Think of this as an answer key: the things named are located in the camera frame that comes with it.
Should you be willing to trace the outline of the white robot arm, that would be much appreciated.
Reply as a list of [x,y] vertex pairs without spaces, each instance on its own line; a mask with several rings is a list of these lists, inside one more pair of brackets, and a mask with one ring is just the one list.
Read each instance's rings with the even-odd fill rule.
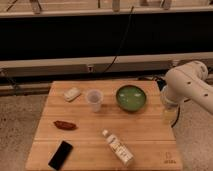
[[173,127],[180,116],[180,103],[188,98],[213,115],[213,86],[205,82],[208,69],[203,62],[191,61],[176,66],[165,74],[161,90],[164,119]]

